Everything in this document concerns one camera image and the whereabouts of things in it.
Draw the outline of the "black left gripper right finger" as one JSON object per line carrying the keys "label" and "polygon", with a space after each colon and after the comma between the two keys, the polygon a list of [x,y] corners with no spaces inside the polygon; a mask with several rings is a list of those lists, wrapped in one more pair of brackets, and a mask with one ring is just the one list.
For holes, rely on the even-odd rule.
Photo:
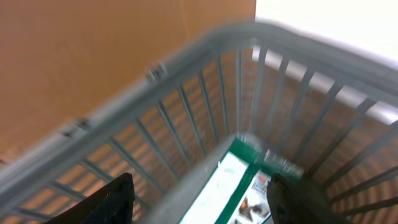
{"label": "black left gripper right finger", "polygon": [[288,178],[275,173],[267,185],[267,201],[275,224],[350,224],[312,199]]}

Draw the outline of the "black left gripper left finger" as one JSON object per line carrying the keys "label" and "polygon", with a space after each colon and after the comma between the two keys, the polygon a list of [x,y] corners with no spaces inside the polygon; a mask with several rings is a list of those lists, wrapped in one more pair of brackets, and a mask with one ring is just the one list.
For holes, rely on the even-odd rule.
{"label": "black left gripper left finger", "polygon": [[135,199],[132,175],[125,172],[45,224],[130,224]]}

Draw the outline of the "large green 3M package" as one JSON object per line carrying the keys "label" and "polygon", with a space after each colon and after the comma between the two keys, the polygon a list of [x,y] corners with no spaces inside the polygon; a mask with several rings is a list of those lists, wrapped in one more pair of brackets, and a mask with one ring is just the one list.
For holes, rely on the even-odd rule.
{"label": "large green 3M package", "polygon": [[299,180],[303,169],[253,135],[234,138],[179,223],[272,223],[271,177]]}

